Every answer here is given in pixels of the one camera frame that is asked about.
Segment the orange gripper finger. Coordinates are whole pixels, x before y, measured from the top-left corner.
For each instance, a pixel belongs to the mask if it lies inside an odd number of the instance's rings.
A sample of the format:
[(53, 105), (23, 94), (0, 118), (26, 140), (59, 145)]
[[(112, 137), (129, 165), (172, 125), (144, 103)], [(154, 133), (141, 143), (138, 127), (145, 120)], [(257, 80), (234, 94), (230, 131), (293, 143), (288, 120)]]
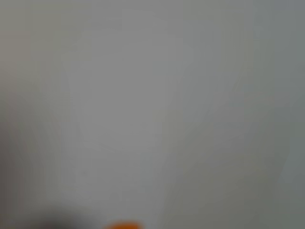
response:
[(144, 226), (137, 221), (116, 221), (107, 224), (103, 229), (144, 229)]

